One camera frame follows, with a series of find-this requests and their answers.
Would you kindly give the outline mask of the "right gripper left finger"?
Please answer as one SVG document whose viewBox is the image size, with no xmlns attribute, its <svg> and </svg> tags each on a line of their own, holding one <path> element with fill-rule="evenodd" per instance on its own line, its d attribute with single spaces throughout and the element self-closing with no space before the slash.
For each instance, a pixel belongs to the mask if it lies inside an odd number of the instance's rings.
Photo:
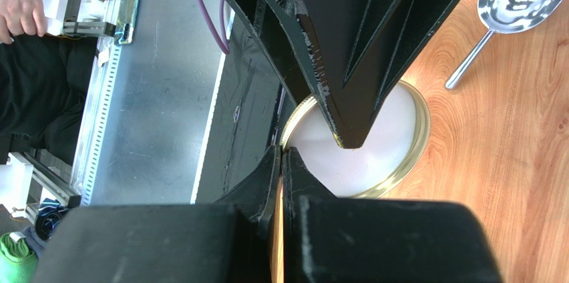
<svg viewBox="0 0 569 283">
<path fill-rule="evenodd" d="M 56 228 L 34 282 L 270 282 L 281 150 L 206 204 L 87 206 Z"/>
</svg>

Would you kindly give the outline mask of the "white round lid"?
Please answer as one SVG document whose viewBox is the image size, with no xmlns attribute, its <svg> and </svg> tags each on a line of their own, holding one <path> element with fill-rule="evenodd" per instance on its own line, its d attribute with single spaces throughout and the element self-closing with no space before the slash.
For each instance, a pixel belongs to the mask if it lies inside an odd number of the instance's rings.
<svg viewBox="0 0 569 283">
<path fill-rule="evenodd" d="M 308 171 L 334 195 L 380 198 L 417 164 L 430 129 L 425 98 L 409 83 L 399 81 L 360 148 L 337 145 L 313 96 L 293 111 L 280 144 L 286 150 L 297 148 Z"/>
</svg>

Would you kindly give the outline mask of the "bystander bare hand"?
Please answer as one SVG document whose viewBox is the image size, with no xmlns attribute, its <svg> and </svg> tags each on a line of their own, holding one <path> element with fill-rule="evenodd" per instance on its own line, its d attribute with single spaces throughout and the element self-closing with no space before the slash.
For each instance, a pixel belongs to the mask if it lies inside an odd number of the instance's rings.
<svg viewBox="0 0 569 283">
<path fill-rule="evenodd" d="M 1 0 L 1 42 L 11 44 L 18 35 L 46 34 L 42 0 Z"/>
</svg>

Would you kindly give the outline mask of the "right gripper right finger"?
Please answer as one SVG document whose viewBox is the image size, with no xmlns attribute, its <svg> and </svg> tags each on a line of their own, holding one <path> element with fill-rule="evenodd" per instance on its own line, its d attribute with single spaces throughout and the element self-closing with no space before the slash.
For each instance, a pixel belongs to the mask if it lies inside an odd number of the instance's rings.
<svg viewBox="0 0 569 283">
<path fill-rule="evenodd" d="M 339 198 L 295 148 L 282 161 L 286 282 L 501 282 L 484 229 L 453 202 Z"/>
</svg>

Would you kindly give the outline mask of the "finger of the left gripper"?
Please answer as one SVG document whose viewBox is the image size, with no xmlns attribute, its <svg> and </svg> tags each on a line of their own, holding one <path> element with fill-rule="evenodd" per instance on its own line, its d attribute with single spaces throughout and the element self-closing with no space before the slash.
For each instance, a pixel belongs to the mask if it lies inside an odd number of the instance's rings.
<svg viewBox="0 0 569 283">
<path fill-rule="evenodd" d="M 267 57 L 294 104 L 311 94 L 285 31 L 268 0 L 226 0 Z"/>
<path fill-rule="evenodd" d="M 360 148 L 394 85 L 459 0 L 304 0 L 305 43 L 337 144 Z"/>
</svg>

